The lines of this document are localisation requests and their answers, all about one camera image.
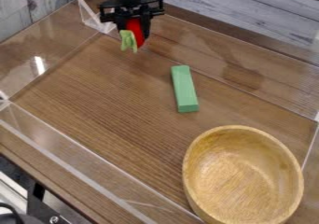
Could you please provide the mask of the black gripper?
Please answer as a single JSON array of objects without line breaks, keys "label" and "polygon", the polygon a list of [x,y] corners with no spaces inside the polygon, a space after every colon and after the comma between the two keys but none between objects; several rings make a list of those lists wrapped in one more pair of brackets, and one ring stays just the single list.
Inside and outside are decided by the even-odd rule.
[{"label": "black gripper", "polygon": [[151,18],[165,14],[165,0],[107,0],[99,4],[101,22],[117,23],[126,29],[127,19],[141,18],[145,40],[150,37]]}]

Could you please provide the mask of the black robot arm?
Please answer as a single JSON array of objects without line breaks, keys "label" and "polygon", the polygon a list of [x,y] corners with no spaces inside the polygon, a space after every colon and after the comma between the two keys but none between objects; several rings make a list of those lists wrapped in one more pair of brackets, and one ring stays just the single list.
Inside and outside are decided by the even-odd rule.
[{"label": "black robot arm", "polygon": [[165,14],[165,0],[106,0],[99,4],[101,22],[134,32],[139,45],[151,32],[151,20]]}]

